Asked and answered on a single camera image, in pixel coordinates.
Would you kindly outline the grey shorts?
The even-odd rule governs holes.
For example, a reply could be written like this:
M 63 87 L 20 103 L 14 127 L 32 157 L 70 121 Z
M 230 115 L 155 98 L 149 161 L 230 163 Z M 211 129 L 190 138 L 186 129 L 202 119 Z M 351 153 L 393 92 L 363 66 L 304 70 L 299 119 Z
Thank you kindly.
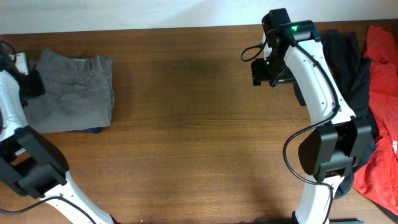
M 45 94 L 24 108 L 32 128 L 48 134 L 111 125 L 114 91 L 109 57 L 67 58 L 44 50 L 35 68 Z

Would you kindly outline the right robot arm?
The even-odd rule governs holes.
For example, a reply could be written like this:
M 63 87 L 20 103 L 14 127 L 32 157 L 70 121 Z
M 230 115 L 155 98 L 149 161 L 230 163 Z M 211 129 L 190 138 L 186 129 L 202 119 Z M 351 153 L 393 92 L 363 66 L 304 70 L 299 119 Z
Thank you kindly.
M 296 83 L 311 121 L 291 135 L 282 149 L 288 170 L 304 182 L 290 221 L 329 223 L 336 190 L 359 164 L 371 126 L 356 117 L 341 95 L 311 20 L 292 22 L 287 10 L 280 8 L 269 11 L 261 24 L 264 56 L 252 61 L 253 84 Z

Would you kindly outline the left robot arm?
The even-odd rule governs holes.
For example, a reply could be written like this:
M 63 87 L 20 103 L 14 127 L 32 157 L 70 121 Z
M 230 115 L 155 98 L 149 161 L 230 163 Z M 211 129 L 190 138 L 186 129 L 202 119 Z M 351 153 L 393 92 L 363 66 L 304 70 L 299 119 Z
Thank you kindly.
M 37 203 L 16 214 L 49 204 L 72 223 L 116 223 L 77 186 L 62 152 L 32 128 L 23 108 L 45 93 L 37 71 L 29 71 L 22 54 L 1 41 L 1 182 Z

